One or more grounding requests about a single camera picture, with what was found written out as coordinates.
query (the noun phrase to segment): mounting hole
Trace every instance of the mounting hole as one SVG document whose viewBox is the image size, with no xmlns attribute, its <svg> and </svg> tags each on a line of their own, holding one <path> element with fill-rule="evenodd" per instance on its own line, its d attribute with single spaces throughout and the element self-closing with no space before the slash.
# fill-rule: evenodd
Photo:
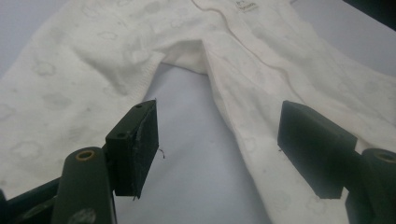
<svg viewBox="0 0 396 224">
<path fill-rule="evenodd" d="M 396 156 L 387 153 L 387 152 L 376 152 L 375 156 L 377 158 L 379 158 L 381 161 L 386 161 L 386 162 L 390 162 L 390 163 L 396 163 Z"/>
<path fill-rule="evenodd" d="M 76 156 L 76 160 L 88 161 L 88 160 L 92 159 L 94 154 L 95 154 L 95 152 L 93 150 L 80 151 Z"/>
</svg>

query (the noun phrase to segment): white fabric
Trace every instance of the white fabric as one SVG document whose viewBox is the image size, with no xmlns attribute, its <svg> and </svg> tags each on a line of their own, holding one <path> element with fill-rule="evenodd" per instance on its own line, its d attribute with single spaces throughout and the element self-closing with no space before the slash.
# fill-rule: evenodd
<svg viewBox="0 0 396 224">
<path fill-rule="evenodd" d="M 395 77 L 327 46 L 286 1 L 75 0 L 0 80 L 7 196 L 59 176 L 76 148 L 104 143 L 143 99 L 160 62 L 208 74 L 274 223 L 347 223 L 342 202 L 318 199 L 278 151 L 284 100 L 309 105 L 354 133 L 359 152 L 395 150 Z"/>
</svg>

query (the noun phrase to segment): fabric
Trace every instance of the fabric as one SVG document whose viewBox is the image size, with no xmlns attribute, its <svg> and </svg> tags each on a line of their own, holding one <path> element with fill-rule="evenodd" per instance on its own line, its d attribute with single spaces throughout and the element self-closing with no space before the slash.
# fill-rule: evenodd
<svg viewBox="0 0 396 224">
<path fill-rule="evenodd" d="M 160 62 L 208 74 L 274 223 L 347 223 L 344 201 L 317 198 L 279 151 L 284 100 L 355 134 L 359 152 L 395 151 L 396 78 L 332 49 L 285 0 L 72 0 L 0 80 L 8 198 L 59 176 L 76 148 L 101 146 Z"/>
</svg>

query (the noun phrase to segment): wrinkled fabric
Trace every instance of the wrinkled fabric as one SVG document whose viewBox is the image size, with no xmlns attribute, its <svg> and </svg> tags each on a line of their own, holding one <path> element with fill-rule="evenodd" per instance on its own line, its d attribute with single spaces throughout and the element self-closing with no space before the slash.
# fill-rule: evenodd
<svg viewBox="0 0 396 224">
<path fill-rule="evenodd" d="M 359 152 L 395 151 L 396 78 L 328 46 L 285 0 L 72 0 L 0 79 L 7 196 L 59 176 L 76 148 L 101 146 L 159 63 L 208 75 L 274 223 L 347 223 L 346 195 L 319 199 L 279 151 L 283 101 L 356 135 Z"/>
</svg>

